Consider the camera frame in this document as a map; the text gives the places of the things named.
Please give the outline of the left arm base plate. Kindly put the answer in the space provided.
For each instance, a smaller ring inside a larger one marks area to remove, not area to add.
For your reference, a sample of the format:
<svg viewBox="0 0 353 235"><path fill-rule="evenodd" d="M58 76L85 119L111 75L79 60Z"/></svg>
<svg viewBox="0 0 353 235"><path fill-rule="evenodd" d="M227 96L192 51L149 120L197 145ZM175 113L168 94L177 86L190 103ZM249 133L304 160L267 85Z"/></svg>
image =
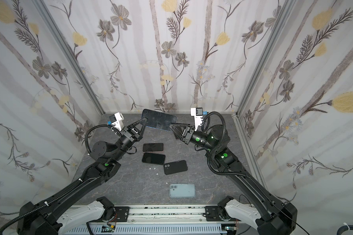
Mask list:
<svg viewBox="0 0 353 235"><path fill-rule="evenodd" d="M113 212L111 213L111 217L109 218L109 223L114 222L127 222L129 216L130 207L117 207L113 208Z"/></svg>

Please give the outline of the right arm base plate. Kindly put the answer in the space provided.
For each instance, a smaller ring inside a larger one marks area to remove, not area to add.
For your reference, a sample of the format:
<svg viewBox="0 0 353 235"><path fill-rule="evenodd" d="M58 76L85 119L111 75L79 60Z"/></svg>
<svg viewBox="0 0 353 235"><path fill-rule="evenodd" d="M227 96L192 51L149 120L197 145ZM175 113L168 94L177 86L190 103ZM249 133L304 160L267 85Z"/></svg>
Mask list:
<svg viewBox="0 0 353 235"><path fill-rule="evenodd" d="M241 220L230 217L224 207L205 206L203 216L208 222L241 222Z"/></svg>

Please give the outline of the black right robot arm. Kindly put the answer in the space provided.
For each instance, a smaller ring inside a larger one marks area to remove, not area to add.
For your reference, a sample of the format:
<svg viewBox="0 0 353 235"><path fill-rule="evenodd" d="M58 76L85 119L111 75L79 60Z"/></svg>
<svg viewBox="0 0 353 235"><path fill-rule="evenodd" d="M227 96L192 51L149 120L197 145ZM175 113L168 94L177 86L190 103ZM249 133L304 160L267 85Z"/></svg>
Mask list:
<svg viewBox="0 0 353 235"><path fill-rule="evenodd" d="M208 219L239 220L257 230L260 235L290 235L297 223L297 209L283 203L262 186L229 150L230 137L225 125L215 125L206 133L188 124L171 124L171 130L185 144L194 144L206 151L209 169L229 178L251 202L245 205L227 196L217 205L216 212L206 212Z"/></svg>

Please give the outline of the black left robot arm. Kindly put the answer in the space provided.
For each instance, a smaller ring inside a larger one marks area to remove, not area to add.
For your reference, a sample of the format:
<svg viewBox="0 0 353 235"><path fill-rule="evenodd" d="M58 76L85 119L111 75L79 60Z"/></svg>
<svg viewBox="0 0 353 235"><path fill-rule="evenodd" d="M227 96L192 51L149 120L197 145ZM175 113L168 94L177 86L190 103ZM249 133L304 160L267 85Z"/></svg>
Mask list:
<svg viewBox="0 0 353 235"><path fill-rule="evenodd" d="M106 197L92 204L67 212L76 202L93 189L110 180L120 168L119 160L130 154L133 144L143 138L147 118L142 118L121 131L109 125L119 139L116 143L96 142L93 147L85 144L88 154L95 160L73 183L37 204L27 203L15 219L20 235L62 235L83 223L98 219L111 219L115 208Z"/></svg>

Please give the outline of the black phone case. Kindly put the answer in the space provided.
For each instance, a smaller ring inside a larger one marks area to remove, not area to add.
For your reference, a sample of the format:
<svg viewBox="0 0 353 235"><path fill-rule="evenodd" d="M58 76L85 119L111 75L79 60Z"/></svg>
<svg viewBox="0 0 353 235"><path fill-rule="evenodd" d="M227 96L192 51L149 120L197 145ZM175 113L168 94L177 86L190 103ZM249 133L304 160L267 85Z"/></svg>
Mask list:
<svg viewBox="0 0 353 235"><path fill-rule="evenodd" d="M165 163L163 169L165 175L171 175L186 172L188 170L188 166L186 160L181 160L176 162Z"/></svg>

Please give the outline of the small green circuit board left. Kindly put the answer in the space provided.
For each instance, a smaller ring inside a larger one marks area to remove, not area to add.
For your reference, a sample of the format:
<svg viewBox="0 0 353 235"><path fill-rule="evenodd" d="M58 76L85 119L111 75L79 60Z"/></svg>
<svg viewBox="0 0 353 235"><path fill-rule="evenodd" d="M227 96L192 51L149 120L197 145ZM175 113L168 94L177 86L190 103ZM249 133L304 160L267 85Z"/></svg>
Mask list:
<svg viewBox="0 0 353 235"><path fill-rule="evenodd" d="M101 233L113 233L115 232L115 227L102 226Z"/></svg>

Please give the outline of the small green circuit board right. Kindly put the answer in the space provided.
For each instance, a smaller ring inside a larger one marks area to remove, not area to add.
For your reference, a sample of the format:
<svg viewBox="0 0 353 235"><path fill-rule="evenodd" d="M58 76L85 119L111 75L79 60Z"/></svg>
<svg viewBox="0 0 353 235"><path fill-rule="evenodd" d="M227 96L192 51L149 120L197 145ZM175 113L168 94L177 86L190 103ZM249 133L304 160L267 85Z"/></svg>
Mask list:
<svg viewBox="0 0 353 235"><path fill-rule="evenodd" d="M222 235L236 235L237 228L234 225L223 224L221 234Z"/></svg>

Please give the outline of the light blue phone case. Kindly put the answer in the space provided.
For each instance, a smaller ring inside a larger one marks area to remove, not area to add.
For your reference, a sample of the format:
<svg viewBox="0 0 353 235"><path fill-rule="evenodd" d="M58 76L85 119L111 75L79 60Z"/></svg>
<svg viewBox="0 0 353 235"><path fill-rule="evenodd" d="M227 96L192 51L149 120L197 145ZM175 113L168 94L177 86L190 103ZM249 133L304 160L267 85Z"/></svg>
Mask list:
<svg viewBox="0 0 353 235"><path fill-rule="evenodd" d="M190 198L196 196L194 184L171 184L169 190L171 198Z"/></svg>

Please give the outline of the aluminium frame rail front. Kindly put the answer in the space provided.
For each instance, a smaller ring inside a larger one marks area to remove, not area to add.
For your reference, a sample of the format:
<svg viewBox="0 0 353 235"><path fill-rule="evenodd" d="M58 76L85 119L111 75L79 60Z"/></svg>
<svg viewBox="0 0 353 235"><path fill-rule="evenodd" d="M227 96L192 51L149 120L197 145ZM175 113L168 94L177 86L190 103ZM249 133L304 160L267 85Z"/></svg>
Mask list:
<svg viewBox="0 0 353 235"><path fill-rule="evenodd" d="M272 212L270 214L260 214L260 210L240 203L235 199L223 201L218 206L224 207L230 217L241 220L241 222L249 226L259 229L260 227L279 229L281 226L286 226L290 223L290 219L283 214L282 211ZM108 223L114 206L111 204L104 205L103 202L94 201L84 207L64 213L53 213L47 217L48 223L57 226L59 233L69 231L83 223L102 220ZM150 223L161 222L197 222L207 221L203 216L204 207L168 207L162 205L159 207L142 207L131 208L127 223L140 223L149 221Z"/></svg>

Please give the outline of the small green circuit board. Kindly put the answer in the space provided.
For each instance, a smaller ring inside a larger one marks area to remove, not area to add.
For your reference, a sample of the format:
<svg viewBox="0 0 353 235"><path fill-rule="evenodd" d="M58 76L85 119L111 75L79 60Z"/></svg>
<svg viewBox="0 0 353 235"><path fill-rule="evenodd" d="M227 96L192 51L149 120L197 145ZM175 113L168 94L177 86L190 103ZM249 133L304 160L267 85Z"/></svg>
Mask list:
<svg viewBox="0 0 353 235"><path fill-rule="evenodd" d="M115 227L102 226L101 233L113 233L115 232Z"/></svg>
<svg viewBox="0 0 353 235"><path fill-rule="evenodd" d="M237 228L234 225L223 224L221 234L222 235L236 235Z"/></svg>

